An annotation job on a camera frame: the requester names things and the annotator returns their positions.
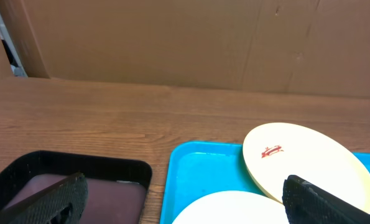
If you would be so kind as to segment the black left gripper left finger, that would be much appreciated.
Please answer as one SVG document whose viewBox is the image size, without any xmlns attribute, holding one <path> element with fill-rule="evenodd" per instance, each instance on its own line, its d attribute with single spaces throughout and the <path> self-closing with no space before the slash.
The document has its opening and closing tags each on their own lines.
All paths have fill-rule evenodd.
<svg viewBox="0 0 370 224">
<path fill-rule="evenodd" d="M 0 212 L 0 224 L 78 224 L 88 199 L 85 176 L 77 172 Z"/>
</svg>

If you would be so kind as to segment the white plate with stain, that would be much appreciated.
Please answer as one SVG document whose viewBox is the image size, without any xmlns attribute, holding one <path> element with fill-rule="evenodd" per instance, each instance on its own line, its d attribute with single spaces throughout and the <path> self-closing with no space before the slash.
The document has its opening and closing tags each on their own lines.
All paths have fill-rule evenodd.
<svg viewBox="0 0 370 224">
<path fill-rule="evenodd" d="M 206 195 L 184 208 L 173 224 L 289 224 L 285 207 L 268 197 L 238 190 Z"/>
</svg>

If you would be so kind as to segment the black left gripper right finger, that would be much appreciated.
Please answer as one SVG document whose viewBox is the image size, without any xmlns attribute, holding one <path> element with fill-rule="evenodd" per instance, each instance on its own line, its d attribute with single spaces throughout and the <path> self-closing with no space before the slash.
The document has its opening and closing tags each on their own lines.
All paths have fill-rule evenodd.
<svg viewBox="0 0 370 224">
<path fill-rule="evenodd" d="M 282 202 L 290 224 L 370 224 L 370 214 L 297 175 L 284 180 Z"/>
</svg>

